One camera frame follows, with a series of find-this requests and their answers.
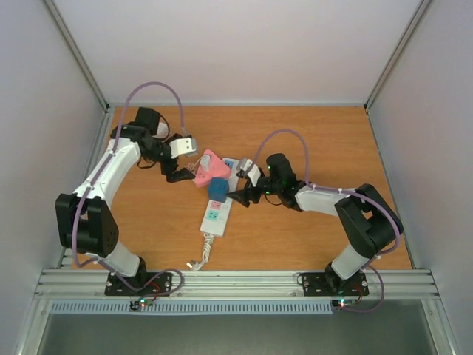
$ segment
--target gray floor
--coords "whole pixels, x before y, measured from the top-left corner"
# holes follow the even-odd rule
[[[52,314],[39,354],[435,354],[420,301],[372,314],[117,316]]]

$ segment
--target wooden tabletop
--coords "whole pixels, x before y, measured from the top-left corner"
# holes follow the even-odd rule
[[[182,133],[178,108],[156,110],[166,117],[171,132]],[[136,111],[127,109],[125,122],[133,121]],[[120,113],[119,108],[112,128]],[[211,149],[221,158],[253,158],[268,134],[291,128],[307,141],[313,182],[344,188],[371,183],[392,206],[362,107],[186,107],[185,113],[200,153]],[[265,167],[266,157],[276,152],[284,153],[298,178],[304,178],[304,151],[295,136],[283,133],[271,139],[257,163]],[[180,158],[180,167],[199,156]],[[188,261],[201,260],[200,224],[207,202],[205,187],[198,189],[190,180],[167,183],[159,164],[153,169],[135,166],[115,195],[112,213],[121,242],[143,257],[148,268],[186,268]],[[272,206],[264,198],[249,208],[234,202],[225,235],[214,241],[203,270],[321,269],[347,243],[337,217]],[[373,265],[411,268],[404,242]]]

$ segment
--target white cord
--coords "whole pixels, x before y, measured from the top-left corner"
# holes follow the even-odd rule
[[[195,173],[195,171],[197,170],[197,166],[199,165],[199,162],[200,162],[200,159],[202,159],[202,157],[200,157],[195,163],[189,163],[185,166],[185,168],[192,172],[192,173]]]
[[[187,263],[187,266],[191,271],[200,270],[206,263],[208,263],[208,258],[210,257],[210,249],[212,248],[212,243],[214,242],[215,236],[213,234],[204,233],[204,246],[202,248],[202,261],[198,263],[197,261],[192,260],[190,263]]]

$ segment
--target blue block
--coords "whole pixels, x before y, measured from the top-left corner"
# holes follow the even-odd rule
[[[208,198],[214,201],[225,202],[229,189],[228,180],[213,177],[208,185]]]

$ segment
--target pink outlet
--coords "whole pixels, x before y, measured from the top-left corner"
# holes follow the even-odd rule
[[[195,186],[203,187],[210,183],[212,178],[228,179],[231,174],[230,167],[223,163],[210,149],[206,149],[203,154],[210,155],[210,169],[206,172],[199,166],[195,175]]]
[[[213,201],[210,205],[212,209],[220,209],[221,206],[222,206],[222,203],[218,201]]]

